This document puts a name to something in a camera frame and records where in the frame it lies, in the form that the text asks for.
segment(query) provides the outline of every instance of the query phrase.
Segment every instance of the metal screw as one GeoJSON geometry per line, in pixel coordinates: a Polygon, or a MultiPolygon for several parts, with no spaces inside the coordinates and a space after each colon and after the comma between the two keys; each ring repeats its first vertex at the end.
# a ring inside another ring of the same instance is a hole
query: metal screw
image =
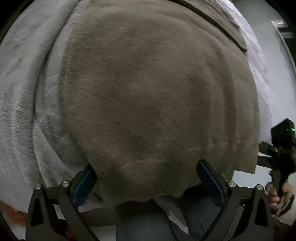
{"type": "Polygon", "coordinates": [[[69,186],[69,184],[70,184],[69,181],[63,181],[63,182],[62,182],[62,186],[63,186],[63,187],[67,187],[67,186],[69,186]]]}
{"type": "Polygon", "coordinates": [[[263,186],[262,185],[257,185],[257,189],[262,191],[263,190],[263,186]]]}
{"type": "Polygon", "coordinates": [[[35,186],[35,189],[37,189],[37,190],[39,190],[41,188],[41,184],[37,184],[36,186],[35,186]]]}
{"type": "Polygon", "coordinates": [[[233,181],[230,181],[230,182],[228,183],[228,186],[230,186],[231,188],[234,188],[236,185],[237,185],[237,184],[236,184],[235,182],[233,182],[233,181]]]}

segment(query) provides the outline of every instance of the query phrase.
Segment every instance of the blue gripper pad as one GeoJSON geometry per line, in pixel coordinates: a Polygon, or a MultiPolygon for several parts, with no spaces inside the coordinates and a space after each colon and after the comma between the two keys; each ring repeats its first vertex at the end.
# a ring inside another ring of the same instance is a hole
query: blue gripper pad
{"type": "Polygon", "coordinates": [[[202,186],[208,191],[210,197],[217,207],[224,207],[227,202],[227,192],[223,190],[215,179],[211,172],[215,172],[213,169],[210,171],[202,162],[198,161],[196,165],[198,177],[202,182],[202,186]]]}
{"type": "Polygon", "coordinates": [[[74,207],[80,207],[85,203],[97,179],[93,168],[90,168],[73,191],[72,203],[74,207]]]}

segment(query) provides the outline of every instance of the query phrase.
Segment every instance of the person's leg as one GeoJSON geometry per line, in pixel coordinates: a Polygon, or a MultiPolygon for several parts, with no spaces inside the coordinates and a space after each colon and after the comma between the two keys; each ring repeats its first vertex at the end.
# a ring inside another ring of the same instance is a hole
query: person's leg
{"type": "Polygon", "coordinates": [[[170,220],[153,201],[128,201],[115,207],[117,241],[177,241],[170,220]]]}
{"type": "MultiPolygon", "coordinates": [[[[220,208],[214,205],[212,199],[201,185],[187,189],[182,197],[170,197],[169,199],[181,210],[189,234],[197,240],[202,238],[220,212],[220,208]]],[[[233,237],[242,211],[243,208],[239,207],[224,238],[225,241],[233,237]]]]}

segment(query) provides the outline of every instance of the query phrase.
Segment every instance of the human hand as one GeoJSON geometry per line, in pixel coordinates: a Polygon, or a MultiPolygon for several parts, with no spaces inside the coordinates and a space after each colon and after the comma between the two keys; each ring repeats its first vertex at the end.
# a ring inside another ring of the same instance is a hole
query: human hand
{"type": "MultiPolygon", "coordinates": [[[[284,183],[282,186],[282,190],[283,190],[282,205],[285,205],[289,202],[289,200],[292,197],[293,186],[290,183],[284,183]]],[[[270,188],[267,198],[268,198],[269,207],[271,210],[277,210],[281,207],[280,206],[281,199],[278,197],[278,194],[275,188],[273,187],[270,188]]]]}

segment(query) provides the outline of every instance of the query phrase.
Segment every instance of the brown fleece blanket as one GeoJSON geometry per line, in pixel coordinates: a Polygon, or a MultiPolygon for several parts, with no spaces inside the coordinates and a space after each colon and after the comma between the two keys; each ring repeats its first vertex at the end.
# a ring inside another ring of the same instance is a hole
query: brown fleece blanket
{"type": "Polygon", "coordinates": [[[259,111],[240,31],[214,0],[91,0],[63,57],[62,116],[106,204],[182,195],[206,158],[254,172],[259,111]]]}

